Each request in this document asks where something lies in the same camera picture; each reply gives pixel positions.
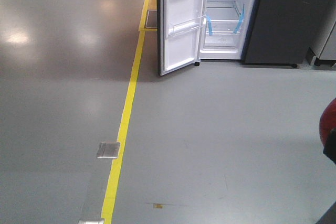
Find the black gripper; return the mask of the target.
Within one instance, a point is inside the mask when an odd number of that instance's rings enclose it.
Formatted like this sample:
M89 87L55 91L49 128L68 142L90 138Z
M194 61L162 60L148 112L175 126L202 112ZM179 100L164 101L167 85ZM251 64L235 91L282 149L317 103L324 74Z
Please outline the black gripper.
M335 164L335 128L333 128L327 137L326 144L323 149L323 154ZM335 202L321 216L317 224L335 224Z

